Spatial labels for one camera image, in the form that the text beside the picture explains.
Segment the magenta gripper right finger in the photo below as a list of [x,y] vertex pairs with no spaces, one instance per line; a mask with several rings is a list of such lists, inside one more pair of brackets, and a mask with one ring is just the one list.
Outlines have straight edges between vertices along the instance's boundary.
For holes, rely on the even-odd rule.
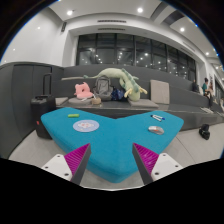
[[132,146],[132,154],[137,164],[143,184],[147,185],[151,183],[151,173],[158,160],[159,155],[137,143],[134,143]]

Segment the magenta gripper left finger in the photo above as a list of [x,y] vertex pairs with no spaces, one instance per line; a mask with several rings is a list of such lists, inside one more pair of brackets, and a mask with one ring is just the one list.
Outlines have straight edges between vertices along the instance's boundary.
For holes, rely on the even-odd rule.
[[64,156],[71,172],[71,182],[79,185],[91,155],[91,145],[83,145]]

